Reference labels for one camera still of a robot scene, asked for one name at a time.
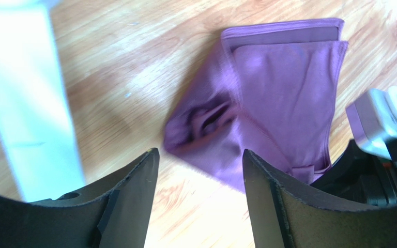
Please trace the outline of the purple cloth napkin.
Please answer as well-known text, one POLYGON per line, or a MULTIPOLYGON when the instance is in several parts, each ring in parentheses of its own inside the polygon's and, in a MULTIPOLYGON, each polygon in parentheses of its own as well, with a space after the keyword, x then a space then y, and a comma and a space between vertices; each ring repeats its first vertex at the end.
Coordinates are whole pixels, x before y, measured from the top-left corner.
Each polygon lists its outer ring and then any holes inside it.
POLYGON ((348 43, 338 18, 224 30, 169 117, 165 150, 243 191, 249 149, 310 184, 329 133, 348 43))

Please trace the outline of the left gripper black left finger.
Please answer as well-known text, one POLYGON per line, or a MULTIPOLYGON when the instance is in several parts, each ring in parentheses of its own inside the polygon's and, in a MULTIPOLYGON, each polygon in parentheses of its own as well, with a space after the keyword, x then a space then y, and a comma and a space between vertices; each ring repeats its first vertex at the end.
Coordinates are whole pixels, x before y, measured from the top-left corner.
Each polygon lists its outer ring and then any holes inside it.
POLYGON ((152 148, 56 200, 0 196, 0 247, 143 247, 159 161, 152 148))

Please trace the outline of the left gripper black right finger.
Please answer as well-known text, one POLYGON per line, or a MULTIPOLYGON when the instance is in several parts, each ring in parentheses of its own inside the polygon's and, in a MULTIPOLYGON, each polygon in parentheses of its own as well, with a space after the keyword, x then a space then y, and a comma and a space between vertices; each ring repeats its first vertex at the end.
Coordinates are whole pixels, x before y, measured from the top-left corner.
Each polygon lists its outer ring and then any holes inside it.
POLYGON ((242 157, 256 247, 397 247, 397 205, 375 207, 333 196, 242 157))

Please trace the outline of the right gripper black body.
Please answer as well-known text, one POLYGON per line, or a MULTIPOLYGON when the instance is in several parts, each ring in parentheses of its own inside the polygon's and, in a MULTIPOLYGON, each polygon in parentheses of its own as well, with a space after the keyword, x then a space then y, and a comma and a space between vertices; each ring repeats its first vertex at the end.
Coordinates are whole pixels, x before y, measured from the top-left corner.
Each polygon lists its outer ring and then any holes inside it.
POLYGON ((358 203, 397 205, 397 162, 366 153, 351 139, 332 168, 311 186, 358 203))

